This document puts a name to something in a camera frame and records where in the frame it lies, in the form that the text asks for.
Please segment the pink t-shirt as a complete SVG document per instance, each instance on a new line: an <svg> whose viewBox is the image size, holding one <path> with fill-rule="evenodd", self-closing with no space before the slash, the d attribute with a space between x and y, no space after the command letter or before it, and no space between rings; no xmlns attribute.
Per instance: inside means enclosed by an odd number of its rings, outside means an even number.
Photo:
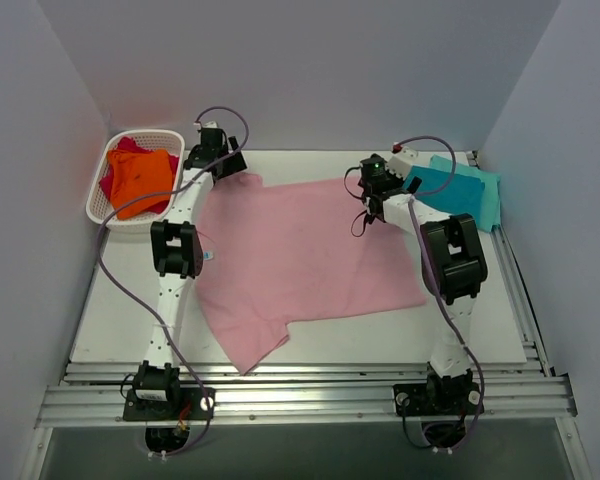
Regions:
<svg viewBox="0 0 600 480"><path fill-rule="evenodd" d="M266 187L242 173L212 187L197 223L212 257L196 295L240 373L284 345L293 322L425 304L402 231L380 223L355 238L359 209L336 179Z"/></svg>

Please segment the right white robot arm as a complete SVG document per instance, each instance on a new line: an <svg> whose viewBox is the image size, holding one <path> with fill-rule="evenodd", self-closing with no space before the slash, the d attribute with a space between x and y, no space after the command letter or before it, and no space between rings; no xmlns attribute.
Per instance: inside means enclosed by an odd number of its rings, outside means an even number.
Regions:
<svg viewBox="0 0 600 480"><path fill-rule="evenodd" d="M460 388L474 390L472 369L479 363L469 347L472 310L488 276L474 218L426 204L424 177L400 157L378 154L360 161L358 199L364 222L379 220L413 235L419 244L427 291L442 316L428 361L424 400L435 412L449 411L460 400Z"/></svg>

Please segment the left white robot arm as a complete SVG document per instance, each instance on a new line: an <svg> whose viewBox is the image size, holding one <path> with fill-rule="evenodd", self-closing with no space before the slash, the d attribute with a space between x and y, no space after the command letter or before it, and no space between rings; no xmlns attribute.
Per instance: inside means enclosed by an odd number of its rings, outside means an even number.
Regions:
<svg viewBox="0 0 600 480"><path fill-rule="evenodd" d="M199 142L182 166L183 190L171 201L164 218L150 228L160 320L133 378L131 394L134 403L145 403L159 419L174 417L182 405L177 339L187 295L204 262L196 221L214 183L246 168L237 139L227 136L217 123L200 125L198 133Z"/></svg>

